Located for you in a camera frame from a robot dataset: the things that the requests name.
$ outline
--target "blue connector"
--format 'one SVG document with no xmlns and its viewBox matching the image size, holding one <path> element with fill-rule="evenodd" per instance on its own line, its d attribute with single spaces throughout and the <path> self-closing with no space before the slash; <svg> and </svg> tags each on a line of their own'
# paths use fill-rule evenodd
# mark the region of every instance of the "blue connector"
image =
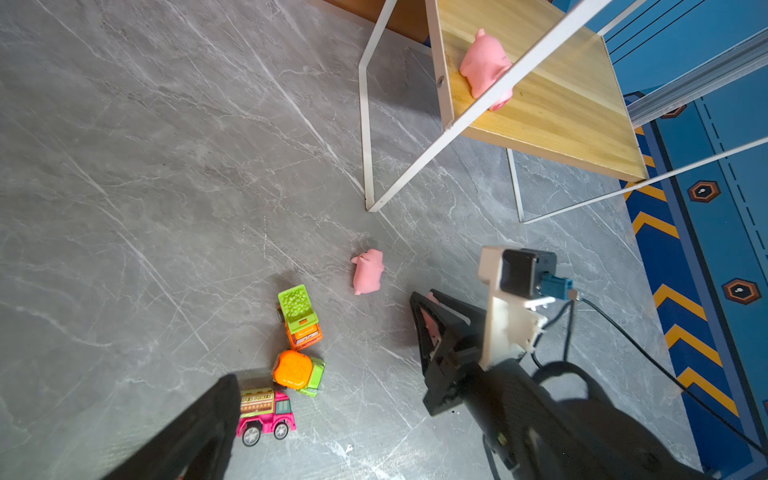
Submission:
<svg viewBox="0 0 768 480">
<path fill-rule="evenodd" d="M 553 296 L 558 300 L 568 300 L 568 291 L 574 287 L 574 281 L 570 278 L 560 278 L 551 273 L 545 273 L 541 278 L 542 296 Z"/>
</svg>

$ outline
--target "wooden shelf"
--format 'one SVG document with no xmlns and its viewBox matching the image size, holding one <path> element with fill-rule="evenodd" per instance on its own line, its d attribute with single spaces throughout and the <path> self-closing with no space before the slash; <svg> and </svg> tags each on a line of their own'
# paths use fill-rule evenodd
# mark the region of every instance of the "wooden shelf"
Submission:
<svg viewBox="0 0 768 480">
<path fill-rule="evenodd" d="M 565 15 L 545 0 L 426 3 L 444 126 L 475 100 L 458 67 L 480 28 L 515 62 Z M 622 180 L 648 178 L 605 43 L 588 28 L 518 83 L 502 109 L 486 111 L 463 134 Z"/>
</svg>

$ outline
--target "orange chevron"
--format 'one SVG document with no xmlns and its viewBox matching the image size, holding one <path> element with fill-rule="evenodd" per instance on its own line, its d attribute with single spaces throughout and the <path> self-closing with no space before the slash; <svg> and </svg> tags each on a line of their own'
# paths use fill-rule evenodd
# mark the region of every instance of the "orange chevron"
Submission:
<svg viewBox="0 0 768 480">
<path fill-rule="evenodd" d="M 683 340 L 685 343 L 695 348 L 699 353 L 715 362 L 717 365 L 723 366 L 723 362 L 720 361 L 720 355 L 717 353 L 717 350 L 702 342 L 696 338 L 693 333 L 688 332 L 677 324 L 672 325 L 672 328 L 670 328 L 669 331 L 664 334 L 664 338 L 667 339 L 667 346 L 669 348 L 672 348 L 672 345 L 677 343 L 678 340 Z"/>
<path fill-rule="evenodd" d="M 656 302 L 656 308 L 659 308 L 659 306 L 661 306 L 661 304 L 664 303 L 666 299 L 672 300 L 692 314 L 700 317 L 702 320 L 707 319 L 707 315 L 704 313 L 704 308 L 702 308 L 701 305 L 694 302 L 682 293 L 672 290 L 670 287 L 662 283 L 659 289 L 656 290 L 656 293 L 654 293 L 654 302 Z"/>
<path fill-rule="evenodd" d="M 678 239 L 680 238 L 680 235 L 677 233 L 677 228 L 675 228 L 674 225 L 669 224 L 664 220 L 659 220 L 656 217 L 652 217 L 651 215 L 648 215 L 645 212 L 638 213 L 637 216 L 634 218 L 634 222 L 632 222 L 632 227 L 634 227 L 634 234 L 637 235 L 637 232 L 640 231 L 640 228 L 642 228 L 642 226 L 646 224 L 657 230 L 661 230 L 667 235 L 671 235 L 672 237 L 675 237 Z"/>
<path fill-rule="evenodd" d="M 626 187 L 631 187 L 635 184 L 627 184 Z M 645 187 L 638 188 L 637 190 L 632 190 L 631 192 L 627 192 L 624 194 L 624 201 L 626 201 L 630 195 L 632 195 L 632 192 L 642 192 L 650 197 L 657 198 L 658 200 L 661 200 L 663 202 L 667 201 L 667 195 L 664 194 L 664 190 L 661 190 L 660 188 L 652 187 L 651 185 L 646 185 Z"/>
<path fill-rule="evenodd" d="M 739 416 L 739 411 L 736 409 L 736 403 L 730 399 L 728 395 L 722 393 L 716 386 L 709 383 L 707 379 L 693 371 L 690 367 L 686 368 L 678 377 L 680 383 L 685 385 L 685 388 L 690 387 L 694 383 L 698 385 L 704 392 L 710 394 L 710 396 L 717 400 L 722 406 L 729 409 L 735 416 Z"/>
</svg>

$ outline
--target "gray marble floor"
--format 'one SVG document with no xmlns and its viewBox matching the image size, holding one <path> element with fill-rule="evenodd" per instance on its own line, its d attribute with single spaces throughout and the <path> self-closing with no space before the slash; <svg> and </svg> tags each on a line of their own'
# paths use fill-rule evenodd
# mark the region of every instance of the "gray marble floor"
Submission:
<svg viewBox="0 0 768 480">
<path fill-rule="evenodd" d="M 285 441 L 236 442 L 227 477 L 483 478 L 467 412 L 423 409 L 406 304 L 430 287 L 482 304 L 485 244 L 553 250 L 670 366 L 621 198 L 523 227 L 502 150 L 459 139 L 381 214 L 364 211 L 369 33 L 300 0 L 4 3 L 0 477 L 99 478 L 218 377 L 263 375 L 286 348 L 276 294 L 305 283 L 326 336 L 312 348 L 321 392 L 291 395 Z M 431 65 L 391 35 L 376 52 L 379 192 L 440 131 Z M 518 160 L 528 215 L 617 186 Z M 349 259 L 370 247 L 385 254 L 382 290 L 354 296 Z M 573 357 L 697 465 L 677 390 L 586 310 Z"/>
</svg>

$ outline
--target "toy vehicle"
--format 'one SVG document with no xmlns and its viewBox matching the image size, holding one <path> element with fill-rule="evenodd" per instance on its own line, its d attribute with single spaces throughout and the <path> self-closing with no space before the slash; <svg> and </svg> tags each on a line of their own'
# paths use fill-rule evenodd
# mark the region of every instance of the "toy vehicle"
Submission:
<svg viewBox="0 0 768 480">
<path fill-rule="evenodd" d="M 278 293 L 277 299 L 280 301 L 277 311 L 286 323 L 291 349 L 303 350 L 323 339 L 323 331 L 304 285 Z"/>
<path fill-rule="evenodd" d="M 325 370 L 326 363 L 321 359 L 286 350 L 277 357 L 272 377 L 275 383 L 315 397 Z"/>
<path fill-rule="evenodd" d="M 289 430 L 296 430 L 296 421 L 290 410 L 290 399 L 282 392 L 270 388 L 243 390 L 240 393 L 240 423 L 237 436 L 246 447 L 254 446 L 262 433 L 274 433 L 282 440 Z"/>
</svg>

